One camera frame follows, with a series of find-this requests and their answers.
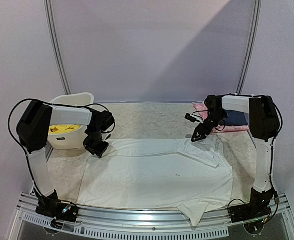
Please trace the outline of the white t-shirt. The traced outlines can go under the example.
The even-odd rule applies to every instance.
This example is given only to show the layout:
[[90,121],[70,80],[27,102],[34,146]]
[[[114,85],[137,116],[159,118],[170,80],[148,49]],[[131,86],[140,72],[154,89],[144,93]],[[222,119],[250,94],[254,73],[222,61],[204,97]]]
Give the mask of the white t-shirt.
[[102,158],[90,158],[77,202],[122,210],[177,209],[199,224],[231,199],[232,168],[215,136],[114,139]]

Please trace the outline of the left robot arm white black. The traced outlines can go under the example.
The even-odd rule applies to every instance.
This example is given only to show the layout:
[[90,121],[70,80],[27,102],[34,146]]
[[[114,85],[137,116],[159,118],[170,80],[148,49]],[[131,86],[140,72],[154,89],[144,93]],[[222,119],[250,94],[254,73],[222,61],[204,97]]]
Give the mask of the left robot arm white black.
[[16,126],[17,142],[26,155],[35,192],[42,202],[42,210],[50,217],[57,217],[61,213],[61,206],[50,180],[45,157],[49,127],[84,126],[86,137],[83,140],[83,147],[90,154],[101,158],[109,145],[102,139],[102,135],[114,130],[115,119],[107,108],[97,111],[91,108],[91,104],[66,105],[31,98],[27,101],[29,104]]

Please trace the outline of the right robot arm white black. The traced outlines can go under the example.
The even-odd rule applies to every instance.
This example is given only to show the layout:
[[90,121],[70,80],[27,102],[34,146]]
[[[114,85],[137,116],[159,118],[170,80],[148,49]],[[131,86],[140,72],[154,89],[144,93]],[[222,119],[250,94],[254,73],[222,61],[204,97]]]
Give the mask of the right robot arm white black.
[[274,143],[282,128],[282,117],[270,96],[266,95],[209,95],[205,101],[207,118],[195,128],[193,143],[206,139],[228,111],[248,114],[249,130],[256,147],[256,176],[245,213],[256,218],[276,198],[272,184]]

